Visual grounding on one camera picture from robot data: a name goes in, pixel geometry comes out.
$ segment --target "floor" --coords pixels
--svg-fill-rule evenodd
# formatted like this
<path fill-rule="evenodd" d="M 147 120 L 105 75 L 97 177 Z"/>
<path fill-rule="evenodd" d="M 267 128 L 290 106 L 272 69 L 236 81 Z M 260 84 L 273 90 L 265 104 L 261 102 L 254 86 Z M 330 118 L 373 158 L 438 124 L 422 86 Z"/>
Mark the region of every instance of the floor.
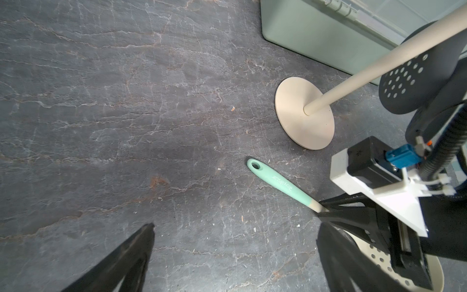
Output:
<path fill-rule="evenodd" d="M 316 199 L 342 191 L 331 156 L 410 115 L 367 85 L 332 104 L 336 132 L 305 150 L 274 92 L 348 75 L 262 38 L 256 0 L 40 0 L 0 12 L 0 287 L 59 291 L 142 224 L 156 225 L 144 291 L 328 291 L 319 219 L 246 167 Z M 466 285 L 443 260 L 445 291 Z"/>

